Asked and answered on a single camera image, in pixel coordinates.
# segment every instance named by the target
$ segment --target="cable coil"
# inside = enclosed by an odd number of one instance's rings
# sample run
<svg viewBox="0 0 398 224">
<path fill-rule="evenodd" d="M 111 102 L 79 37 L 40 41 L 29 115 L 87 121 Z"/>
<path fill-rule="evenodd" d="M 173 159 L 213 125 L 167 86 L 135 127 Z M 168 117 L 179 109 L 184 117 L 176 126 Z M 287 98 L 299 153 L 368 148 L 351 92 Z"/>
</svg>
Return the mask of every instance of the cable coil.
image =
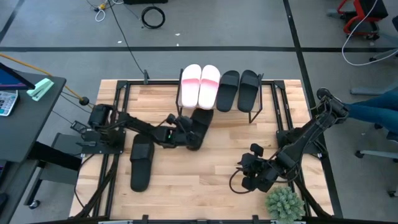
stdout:
<svg viewBox="0 0 398 224">
<path fill-rule="evenodd" d="M 151 10 L 156 10 L 156 11 L 158 11 L 158 12 L 162 15 L 162 22 L 161 22 L 159 25 L 156 25 L 156 26 L 149 25 L 149 24 L 145 21 L 145 15 L 146 15 L 149 11 L 151 11 Z M 146 28 L 148 28 L 148 29 L 158 29 L 158 28 L 160 28 L 160 27 L 163 26 L 164 22 L 166 21 L 166 16 L 165 16 L 163 10 L 159 9 L 159 8 L 156 7 L 156 6 L 150 6 L 150 7 L 145 8 L 145 9 L 142 11 L 142 14 L 141 14 L 141 21 L 142 21 L 143 25 L 144 25 Z"/>
</svg>

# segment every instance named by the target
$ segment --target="person's leg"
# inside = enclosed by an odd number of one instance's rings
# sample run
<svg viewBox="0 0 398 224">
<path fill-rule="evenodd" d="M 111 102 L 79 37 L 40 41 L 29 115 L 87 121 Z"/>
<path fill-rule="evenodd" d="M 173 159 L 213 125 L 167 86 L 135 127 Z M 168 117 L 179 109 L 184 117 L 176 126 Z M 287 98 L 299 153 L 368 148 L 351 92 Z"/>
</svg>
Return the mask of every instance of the person's leg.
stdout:
<svg viewBox="0 0 398 224">
<path fill-rule="evenodd" d="M 354 103 L 354 105 L 370 106 L 374 108 L 384 108 L 398 111 L 398 88 L 385 92 L 370 100 Z"/>
<path fill-rule="evenodd" d="M 379 124 L 393 133 L 398 133 L 398 111 L 357 104 L 345 105 L 349 109 L 350 118 Z"/>
</svg>

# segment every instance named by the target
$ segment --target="white cable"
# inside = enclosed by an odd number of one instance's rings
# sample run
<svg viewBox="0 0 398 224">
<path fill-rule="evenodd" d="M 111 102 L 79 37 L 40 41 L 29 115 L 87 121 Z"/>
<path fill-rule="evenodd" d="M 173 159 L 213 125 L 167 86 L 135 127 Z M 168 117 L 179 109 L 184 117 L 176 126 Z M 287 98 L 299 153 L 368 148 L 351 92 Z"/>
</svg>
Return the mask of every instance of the white cable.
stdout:
<svg viewBox="0 0 398 224">
<path fill-rule="evenodd" d="M 103 13 L 104 13 L 104 17 L 102 17 L 102 19 L 98 19 L 98 15 L 99 15 L 101 12 L 103 12 Z M 95 21 L 97 21 L 97 22 L 101 22 L 101 21 L 103 21 L 103 20 L 105 19 L 105 17 L 106 17 L 106 13 L 105 13 L 105 11 L 104 11 L 104 10 L 102 10 L 102 9 L 100 9 L 100 10 L 97 12 L 97 15 L 95 15 Z"/>
<path fill-rule="evenodd" d="M 115 4 L 123 4 L 124 3 L 124 1 L 118 2 L 118 0 L 112 0 L 112 2 Z"/>
<path fill-rule="evenodd" d="M 395 55 L 395 54 L 398 54 L 398 50 L 397 50 L 397 51 L 395 51 L 394 53 L 388 55 L 387 57 L 381 58 L 381 59 L 379 59 L 379 60 L 375 60 L 375 61 L 373 61 L 373 62 L 362 63 L 362 64 L 355 64 L 355 63 L 349 62 L 349 61 L 347 60 L 347 58 L 346 58 L 346 55 L 344 54 L 344 48 L 346 47 L 346 44 L 348 43 L 349 39 L 350 39 L 351 36 L 354 34 L 356 28 L 358 28 L 358 26 L 361 25 L 361 23 L 362 23 L 363 21 L 365 21 L 365 19 L 368 18 L 368 16 L 372 13 L 374 7 L 376 7 L 377 2 L 378 2 L 378 0 L 376 0 L 376 1 L 374 2 L 373 7 L 372 7 L 371 10 L 369 11 L 369 13 L 365 16 L 365 18 L 363 18 L 363 20 L 362 20 L 361 22 L 359 22 L 359 24 L 356 25 L 356 27 L 351 31 L 351 33 L 349 34 L 349 36 L 348 36 L 346 42 L 344 43 L 343 47 L 341 48 L 341 53 L 343 54 L 344 60 L 345 60 L 347 63 L 349 63 L 350 65 L 354 65 L 354 66 L 370 65 L 370 64 L 372 64 L 372 63 L 380 62 L 381 60 L 387 59 L 387 58 L 389 58 L 389 57 L 391 57 L 391 56 L 393 56 L 393 55 Z"/>
</svg>

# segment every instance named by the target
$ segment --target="calculator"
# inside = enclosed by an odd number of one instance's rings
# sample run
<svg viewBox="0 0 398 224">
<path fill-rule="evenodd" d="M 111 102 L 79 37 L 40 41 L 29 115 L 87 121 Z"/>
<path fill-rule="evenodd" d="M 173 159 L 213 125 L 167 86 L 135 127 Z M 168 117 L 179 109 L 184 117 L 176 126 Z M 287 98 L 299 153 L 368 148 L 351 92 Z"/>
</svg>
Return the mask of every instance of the calculator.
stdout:
<svg viewBox="0 0 398 224">
<path fill-rule="evenodd" d="M 18 99 L 18 90 L 0 91 L 0 116 L 9 116 Z"/>
</svg>

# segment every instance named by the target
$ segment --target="slipper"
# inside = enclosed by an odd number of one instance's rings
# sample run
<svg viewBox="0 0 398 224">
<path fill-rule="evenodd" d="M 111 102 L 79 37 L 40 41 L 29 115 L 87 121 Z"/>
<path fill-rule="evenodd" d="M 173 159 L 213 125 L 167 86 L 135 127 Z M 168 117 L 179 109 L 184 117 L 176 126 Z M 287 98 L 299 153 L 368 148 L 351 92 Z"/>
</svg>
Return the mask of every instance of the slipper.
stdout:
<svg viewBox="0 0 398 224">
<path fill-rule="evenodd" d="M 216 104 L 219 111 L 228 112 L 231 110 L 236 92 L 238 91 L 239 76 L 239 72 L 237 71 L 228 71 L 221 77 Z"/>
<path fill-rule="evenodd" d="M 137 134 L 134 137 L 130 155 L 131 190 L 143 192 L 148 188 L 154 151 L 154 143 L 149 138 L 141 134 Z"/>
<path fill-rule="evenodd" d="M 214 110 L 203 110 L 197 108 L 193 111 L 191 120 L 192 120 L 192 128 L 191 131 L 195 133 L 197 138 L 192 142 L 190 146 L 187 146 L 187 149 L 196 151 L 200 148 L 207 129 L 210 126 L 211 120 L 213 119 Z"/>
<path fill-rule="evenodd" d="M 198 104 L 201 68 L 199 65 L 189 65 L 182 72 L 181 95 L 182 106 L 194 108 Z"/>
<path fill-rule="evenodd" d="M 242 73 L 239 84 L 238 110 L 248 113 L 253 109 L 259 85 L 259 77 L 254 71 L 245 70 Z"/>
<path fill-rule="evenodd" d="M 204 110 L 211 110 L 216 101 L 220 72 L 212 65 L 206 65 L 201 72 L 198 104 Z"/>
</svg>

